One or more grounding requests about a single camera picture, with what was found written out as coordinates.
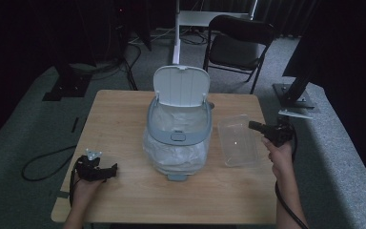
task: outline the gray carpet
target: gray carpet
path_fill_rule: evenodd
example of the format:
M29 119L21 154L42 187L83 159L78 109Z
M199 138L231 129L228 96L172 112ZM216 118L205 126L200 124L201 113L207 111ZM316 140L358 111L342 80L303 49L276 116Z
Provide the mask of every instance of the gray carpet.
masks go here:
M196 36L185 38L201 41ZM256 85L254 94L258 96L269 124L275 124L281 109L272 85L293 82L293 78L281 75L297 42L292 38L275 40ZM173 41L159 37L152 42L151 52L141 44L137 47L129 46L126 57L132 63L139 55L132 68L133 77L139 90L152 91L153 73L172 63ZM204 45L182 42L180 64L201 68L204 51ZM84 70L90 68L80 64L74 66ZM219 70L210 70L209 74L210 93L248 94L252 86L252 81L243 83L246 75ZM0 131L0 228L62 227L61 223L51 220L51 210L67 169L38 182L22 179L21 170L35 156L77 143L83 121L76 126L74 121L87 118L99 90L130 89L126 68L122 66L116 71L96 74L84 97L43 102L44 94L51 90L56 78L54 68L38 77ZM310 84L306 92L316 108L291 111L314 118L292 118L299 138L295 171L309 224L311 228L366 228L366 170L324 91ZM71 154L72 150L68 150L37 161L28 168L27 175L46 176ZM109 224L95 224L94 228L109 228ZM237 225L236 228L274 227Z

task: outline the right hand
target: right hand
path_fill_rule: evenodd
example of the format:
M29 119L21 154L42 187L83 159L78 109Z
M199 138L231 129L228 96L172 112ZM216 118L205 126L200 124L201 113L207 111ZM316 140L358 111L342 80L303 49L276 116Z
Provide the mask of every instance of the right hand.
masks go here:
M286 175L292 175L294 172L293 158L292 158L292 147L290 141L287 141L280 147L275 147L274 144L267 139L262 137L262 142L269 150L269 160L273 163L273 173L277 179L281 179Z

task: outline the wire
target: wire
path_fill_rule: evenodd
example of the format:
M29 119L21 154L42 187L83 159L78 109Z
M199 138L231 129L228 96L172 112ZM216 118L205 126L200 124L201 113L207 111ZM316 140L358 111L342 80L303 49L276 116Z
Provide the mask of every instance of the wire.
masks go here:
M293 129L294 131L294 149L293 149L293 154L292 154L292 157L293 157L293 162L295 161L295 155L296 155L296 151L297 151L297 148L298 148L298 137L296 136L296 130L295 130L295 127L293 124L291 124L291 128Z
M114 59L111 61L105 62L107 65L101 67L101 68L95 68L92 70L81 70L75 67L72 67L73 71L78 75L92 75L97 73L109 73L112 71L116 71L120 68L121 61L119 59Z
M129 45L135 47L138 50L138 56L131 63L131 68L132 68L133 65L135 64L135 62L138 60L139 56L141 56L141 49L138 46L134 45L134 44L129 44Z
M296 216L296 214L290 209L290 207L287 205L287 203L284 201L283 197L280 194L280 191L278 190L278 184L275 182L275 194L277 195L278 200L280 201L281 205L283 205L284 209L290 214L291 218L295 220L295 222L302 228L302 229L308 229L308 227L302 222L299 217Z
M114 76L115 74L117 74L118 72L120 72L121 71L121 69L120 68L118 68L115 72L113 72L113 73L110 73L110 74L108 74L108 75L105 75L105 76L101 76L101 77L95 77L95 78L92 78L91 79L91 81L94 81L94 80L103 80L103 79L107 79L107 78L110 78L110 77L112 77L112 76Z
M44 155L41 155L41 156L36 156L36 157L32 158L31 160L29 160L23 166L22 174L21 174L22 175L22 178L24 180L26 180L26 181L35 182L35 181L41 181L43 179L47 179L47 178L50 178L50 177L54 176L55 174L57 174L72 159L73 153L64 161L64 163L62 163L62 165L60 167L58 167L55 171L53 171L52 173L50 173L49 175L47 175L45 177L29 178L29 177L26 176L26 169L29 167L30 164L32 164L34 161L36 161L36 160L38 160L40 158L43 158L43 157L46 157L46 156L52 156L52 155L55 155L55 154L58 154L58 153L67 151L69 149L75 148L75 147L76 147L76 145L73 145L73 146L70 146L70 147L67 147L67 148L58 150L58 151L50 152L50 153L47 153L47 154L44 154Z
M168 35L168 33L170 33L171 31L174 30L175 27L165 31L164 33L162 34L159 34L159 35L151 35L151 42L153 42L154 40L157 40L157 39L160 39L162 37L166 37L166 35ZM140 38L139 37L135 37L133 40L129 41L129 44L131 45L143 45L144 43L143 42L135 42L137 40L139 40Z
M75 183L75 170L76 170L76 164L79 162L79 158L75 161L75 163L73 164L73 168L71 171L71 179L70 179L70 206L72 206L73 203L73 192L75 190L75 185L77 182L79 182L81 179L79 179L78 181L76 181Z
M200 42L195 42L195 41L192 41L192 40L189 40L189 39L186 39L186 38L182 38L182 37L180 37L180 40L183 41L184 43L190 44L190 45L205 45L205 44L207 44L207 36L206 35L201 34L198 31L195 31L193 33L193 35L197 35L198 37L200 37L201 41Z
M132 76L132 67L129 65L129 62L127 62L126 59L124 59L124 63L126 64L127 67L127 79L129 80L130 83L130 87L134 90L134 91L138 91L138 88L136 87L135 84L135 80L133 79Z

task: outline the plastic bag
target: plastic bag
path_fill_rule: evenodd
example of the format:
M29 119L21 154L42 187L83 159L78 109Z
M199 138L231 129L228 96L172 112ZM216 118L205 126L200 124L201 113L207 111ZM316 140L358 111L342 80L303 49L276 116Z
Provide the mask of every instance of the plastic bag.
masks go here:
M152 122L164 131L196 132L205 128L207 113L203 107L171 107L157 104ZM211 133L200 143L188 146L164 144L155 140L147 128L143 149L153 166L165 175L192 175L200 170L209 151Z

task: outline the black tool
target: black tool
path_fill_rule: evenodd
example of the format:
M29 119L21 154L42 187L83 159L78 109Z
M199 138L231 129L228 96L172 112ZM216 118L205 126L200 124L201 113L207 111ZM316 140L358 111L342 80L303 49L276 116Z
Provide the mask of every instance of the black tool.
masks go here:
M275 147L280 147L285 142L292 140L295 134L294 127L291 125L287 116L278 117L277 125L275 126L249 121L249 128L262 133Z
M117 173L117 164L115 163L111 168L100 169L99 166L100 157L89 160L87 156L81 156L76 161L76 172L81 179L87 181L107 179L115 177Z

